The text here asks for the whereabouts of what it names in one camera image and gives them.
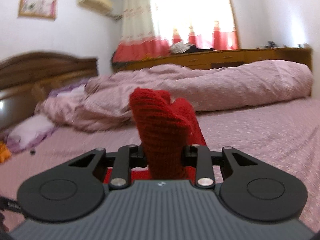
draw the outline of sheer curtain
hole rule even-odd
[[[114,61],[169,54],[178,41],[200,49],[238,49],[229,0],[124,0],[123,35]]]

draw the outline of orange object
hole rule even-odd
[[[4,142],[0,141],[0,163],[5,162],[11,157],[11,152],[7,148]]]

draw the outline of wooden dresser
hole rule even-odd
[[[311,55],[312,49],[299,48],[218,50],[209,52],[178,54],[169,57],[131,62],[115,71],[136,70],[167,63],[187,66],[191,69],[211,69],[221,67],[235,67],[242,64],[265,59],[282,59],[303,63],[312,70]]]

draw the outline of wall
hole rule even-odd
[[[122,10],[123,0],[112,0],[115,12]],[[232,0],[242,49],[264,46],[271,40],[265,0]],[[121,22],[115,28],[115,39],[121,37]]]
[[[272,39],[297,47],[308,43],[313,52],[313,97],[320,98],[320,0],[266,0]]]
[[[20,0],[0,0],[0,60],[30,50],[98,57],[99,73],[111,73],[112,19],[78,7],[76,0],[58,0],[55,21],[18,18]]]

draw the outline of pink blanket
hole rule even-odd
[[[83,95],[48,98],[36,113],[79,130],[107,130],[130,119],[129,95],[136,87],[167,90],[195,111],[259,106],[307,96],[312,74],[306,65],[265,60],[235,68],[190,70],[167,64],[89,80]]]

